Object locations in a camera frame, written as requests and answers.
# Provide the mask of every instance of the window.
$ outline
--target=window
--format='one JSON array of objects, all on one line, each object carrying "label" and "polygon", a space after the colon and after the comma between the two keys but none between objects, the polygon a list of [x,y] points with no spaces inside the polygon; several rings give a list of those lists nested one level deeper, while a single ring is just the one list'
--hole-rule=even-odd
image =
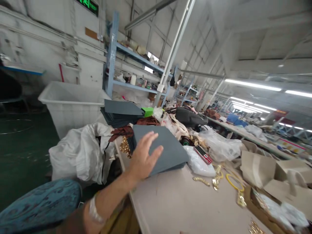
[{"label": "window", "polygon": [[[156,58],[155,55],[152,55],[150,52],[148,52],[147,56],[149,57],[149,59],[151,59],[151,57],[153,57],[153,58],[154,58],[154,61],[159,62],[159,59]],[[147,66],[145,66],[144,70],[146,70],[146,71],[148,71],[148,72],[150,72],[150,73],[153,74],[153,69],[151,69],[151,68],[149,68],[149,67],[147,67]]]}]

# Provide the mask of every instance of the black bag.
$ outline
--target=black bag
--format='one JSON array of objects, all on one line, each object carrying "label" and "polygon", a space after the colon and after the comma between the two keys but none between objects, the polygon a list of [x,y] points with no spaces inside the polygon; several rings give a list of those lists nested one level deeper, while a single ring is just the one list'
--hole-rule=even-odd
[{"label": "black bag", "polygon": [[184,126],[195,128],[198,125],[206,125],[208,121],[203,120],[199,115],[193,111],[187,110],[184,107],[178,107],[175,113],[176,119]]}]

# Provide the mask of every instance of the red phone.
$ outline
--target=red phone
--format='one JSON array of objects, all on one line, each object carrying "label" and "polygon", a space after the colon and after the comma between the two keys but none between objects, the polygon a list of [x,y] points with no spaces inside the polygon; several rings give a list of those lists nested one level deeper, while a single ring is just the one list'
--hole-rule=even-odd
[{"label": "red phone", "polygon": [[200,147],[200,146],[195,146],[194,150],[196,153],[198,153],[199,156],[208,164],[210,165],[212,163],[212,159],[209,155],[206,154],[206,152]]}]

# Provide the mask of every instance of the table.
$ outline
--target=table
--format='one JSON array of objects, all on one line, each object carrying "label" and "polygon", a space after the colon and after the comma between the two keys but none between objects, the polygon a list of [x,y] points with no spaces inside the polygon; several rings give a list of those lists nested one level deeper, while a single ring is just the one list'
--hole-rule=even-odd
[{"label": "table", "polygon": [[[121,142],[121,136],[114,141],[125,171],[131,159],[120,151]],[[215,191],[213,186],[195,182],[192,177],[186,165],[147,178],[130,192],[143,234],[249,233],[251,219],[266,234],[272,233],[247,208],[236,204],[237,192],[225,178]]]},{"label": "table", "polygon": [[221,123],[220,121],[217,121],[217,120],[214,120],[212,118],[209,118],[207,117],[208,120],[212,121],[212,122],[215,122],[217,124],[219,124],[220,126],[242,136],[243,138],[255,143],[256,145],[259,145],[265,149],[267,149],[269,152],[273,153],[273,154],[276,154],[280,157],[283,157],[285,159],[293,159],[294,157],[289,155],[289,154],[286,154],[284,153],[283,151],[280,151],[279,149],[277,149],[276,146],[274,145],[271,145],[271,144],[268,144],[268,143],[265,143],[264,141],[256,138],[255,136],[253,136],[252,134],[249,134],[249,133],[246,133],[246,132],[243,132],[242,130],[239,130],[239,128],[233,126],[233,125],[230,125],[228,123]]}]

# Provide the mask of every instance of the green sign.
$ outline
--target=green sign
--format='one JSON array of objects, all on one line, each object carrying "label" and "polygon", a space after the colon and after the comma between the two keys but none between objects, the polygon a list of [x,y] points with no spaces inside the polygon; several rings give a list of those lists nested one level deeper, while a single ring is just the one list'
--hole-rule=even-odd
[{"label": "green sign", "polygon": [[98,17],[98,4],[96,4],[91,0],[76,0],[76,1]]}]

